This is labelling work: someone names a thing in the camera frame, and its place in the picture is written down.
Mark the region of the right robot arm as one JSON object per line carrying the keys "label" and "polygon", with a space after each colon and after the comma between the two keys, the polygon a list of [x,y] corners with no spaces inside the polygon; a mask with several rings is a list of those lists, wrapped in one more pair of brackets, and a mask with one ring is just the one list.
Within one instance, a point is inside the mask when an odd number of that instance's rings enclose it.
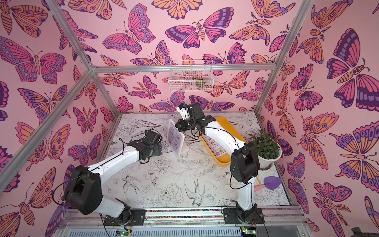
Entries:
{"label": "right robot arm", "polygon": [[199,132],[218,143],[230,155],[231,179],[238,182],[238,186],[230,186],[238,191],[236,213],[240,221],[264,223],[263,214],[258,211],[255,202],[255,182],[260,170],[258,152],[253,143],[244,142],[226,130],[216,118],[205,115],[199,103],[181,103],[177,109],[180,113],[175,127],[179,132],[187,130]]}

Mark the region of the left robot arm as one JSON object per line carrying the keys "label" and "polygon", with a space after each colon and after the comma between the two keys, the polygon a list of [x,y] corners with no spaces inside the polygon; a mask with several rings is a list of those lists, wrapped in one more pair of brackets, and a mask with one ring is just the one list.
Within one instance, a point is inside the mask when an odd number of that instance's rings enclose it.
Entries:
{"label": "left robot arm", "polygon": [[162,136],[146,130],[144,137],[122,142],[121,151],[88,167],[77,166],[66,182],[64,200],[83,215],[98,213],[112,218],[119,225],[131,222],[130,206],[117,198],[110,198],[102,191],[104,183],[127,166],[139,162],[144,165],[150,157],[162,155]]}

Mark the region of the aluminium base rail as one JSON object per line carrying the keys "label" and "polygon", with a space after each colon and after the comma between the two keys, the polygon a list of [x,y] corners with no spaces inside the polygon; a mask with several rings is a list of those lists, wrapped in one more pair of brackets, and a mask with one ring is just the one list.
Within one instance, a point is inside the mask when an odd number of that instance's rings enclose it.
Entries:
{"label": "aluminium base rail", "polygon": [[261,206],[242,222],[233,206],[132,209],[132,220],[117,225],[98,214],[69,210],[58,237],[311,237],[300,208]]}

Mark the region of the yellow plastic tray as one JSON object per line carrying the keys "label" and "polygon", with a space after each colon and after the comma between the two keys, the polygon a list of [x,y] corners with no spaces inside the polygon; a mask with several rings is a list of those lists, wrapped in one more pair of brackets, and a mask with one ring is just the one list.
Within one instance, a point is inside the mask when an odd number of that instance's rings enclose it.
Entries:
{"label": "yellow plastic tray", "polygon": [[207,126],[205,130],[206,134],[203,135],[207,135],[214,139],[227,151],[227,154],[216,159],[211,150],[203,141],[202,136],[201,140],[205,144],[216,164],[219,166],[227,166],[231,163],[231,154],[236,149],[243,148],[247,142],[225,117],[215,117],[215,119],[216,121],[211,122]]}

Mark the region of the purple pink spatula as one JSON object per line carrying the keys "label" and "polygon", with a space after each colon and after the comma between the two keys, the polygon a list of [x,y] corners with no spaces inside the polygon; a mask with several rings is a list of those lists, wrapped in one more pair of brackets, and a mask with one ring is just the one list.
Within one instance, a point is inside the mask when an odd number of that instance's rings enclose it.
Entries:
{"label": "purple pink spatula", "polygon": [[263,184],[255,186],[254,191],[257,192],[264,188],[268,190],[275,190],[281,185],[281,178],[275,176],[268,176],[263,180]]}

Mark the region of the Dim Sum Inn menu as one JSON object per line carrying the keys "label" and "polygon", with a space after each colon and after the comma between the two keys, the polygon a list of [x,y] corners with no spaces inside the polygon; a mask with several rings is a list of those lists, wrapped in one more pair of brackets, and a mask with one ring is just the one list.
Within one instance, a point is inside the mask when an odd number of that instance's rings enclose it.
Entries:
{"label": "Dim Sum Inn menu", "polygon": [[227,151],[211,137],[207,135],[202,135],[202,139],[208,146],[208,148],[211,150],[212,154],[215,156],[216,159],[227,154]]}

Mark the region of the green potted plant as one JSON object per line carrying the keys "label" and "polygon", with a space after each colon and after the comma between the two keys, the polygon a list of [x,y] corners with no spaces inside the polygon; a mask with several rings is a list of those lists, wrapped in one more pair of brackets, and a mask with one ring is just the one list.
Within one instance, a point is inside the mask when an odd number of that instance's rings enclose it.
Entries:
{"label": "green potted plant", "polygon": [[260,170],[270,169],[272,164],[282,157],[280,145],[268,134],[256,134],[251,142],[257,149]]}

